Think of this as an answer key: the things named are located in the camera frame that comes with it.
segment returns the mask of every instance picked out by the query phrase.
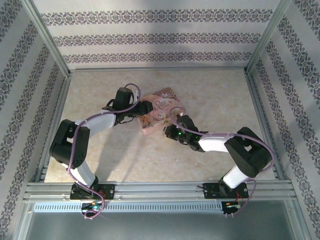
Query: white wall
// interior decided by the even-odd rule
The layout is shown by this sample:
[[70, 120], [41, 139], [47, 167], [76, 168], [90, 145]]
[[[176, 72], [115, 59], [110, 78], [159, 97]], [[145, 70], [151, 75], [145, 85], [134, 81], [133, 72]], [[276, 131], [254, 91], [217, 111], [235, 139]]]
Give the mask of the white wall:
[[283, 172], [320, 239], [320, 1], [291, 2], [252, 77]]
[[70, 69], [244, 67], [279, 0], [34, 0]]
[[10, 239], [64, 76], [19, 0], [0, 1], [0, 239]]

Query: marble floor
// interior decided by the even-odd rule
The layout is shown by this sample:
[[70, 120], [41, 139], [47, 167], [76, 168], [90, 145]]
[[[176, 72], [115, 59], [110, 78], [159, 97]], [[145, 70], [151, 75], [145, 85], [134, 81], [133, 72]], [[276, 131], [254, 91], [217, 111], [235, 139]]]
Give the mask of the marble floor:
[[[87, 118], [113, 99], [119, 87], [135, 83], [146, 96], [170, 87], [201, 131], [251, 128], [262, 137], [242, 70], [105, 71], [72, 76], [62, 120]], [[144, 136], [137, 120], [90, 138], [86, 161], [100, 181], [219, 180], [235, 164], [225, 152], [194, 152], [161, 131]], [[275, 179], [272, 170], [257, 176]], [[73, 182], [50, 159], [45, 182]]]

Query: striped wallpaper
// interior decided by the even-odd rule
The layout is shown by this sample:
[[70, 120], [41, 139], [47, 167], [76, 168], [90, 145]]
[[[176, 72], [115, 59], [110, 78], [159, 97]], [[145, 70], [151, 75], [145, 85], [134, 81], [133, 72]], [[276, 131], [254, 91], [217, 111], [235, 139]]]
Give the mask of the striped wallpaper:
[[34, 0], [70, 69], [244, 67], [279, 0]]
[[312, 239], [320, 239], [319, 4], [290, 3], [251, 73]]
[[64, 76], [19, 0], [0, 1], [0, 240], [10, 239]]

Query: floral wallpaper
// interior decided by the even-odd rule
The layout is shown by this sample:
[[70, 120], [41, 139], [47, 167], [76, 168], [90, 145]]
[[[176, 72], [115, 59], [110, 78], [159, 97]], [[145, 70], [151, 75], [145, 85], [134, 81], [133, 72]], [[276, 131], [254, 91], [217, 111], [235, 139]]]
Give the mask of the floral wallpaper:
[[319, 3], [290, 3], [251, 72], [283, 172], [320, 239]]
[[10, 239], [64, 76], [19, 0], [0, 3], [0, 240]]
[[34, 2], [79, 69], [245, 67], [279, 0]]

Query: beige floor surface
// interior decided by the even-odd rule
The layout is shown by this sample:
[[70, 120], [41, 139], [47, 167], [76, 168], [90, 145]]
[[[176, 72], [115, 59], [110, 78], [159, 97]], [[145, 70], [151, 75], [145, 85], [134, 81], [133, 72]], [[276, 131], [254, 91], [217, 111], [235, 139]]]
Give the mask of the beige floor surface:
[[[142, 95], [171, 87], [201, 131], [251, 128], [262, 137], [242, 70], [105, 71], [74, 73], [62, 119], [81, 120], [100, 111], [127, 83]], [[235, 164], [228, 153], [194, 152], [161, 131], [144, 136], [136, 120], [117, 125], [89, 141], [86, 161], [100, 181], [218, 180]], [[272, 170], [257, 176], [275, 179]], [[73, 182], [50, 159], [45, 182]]]

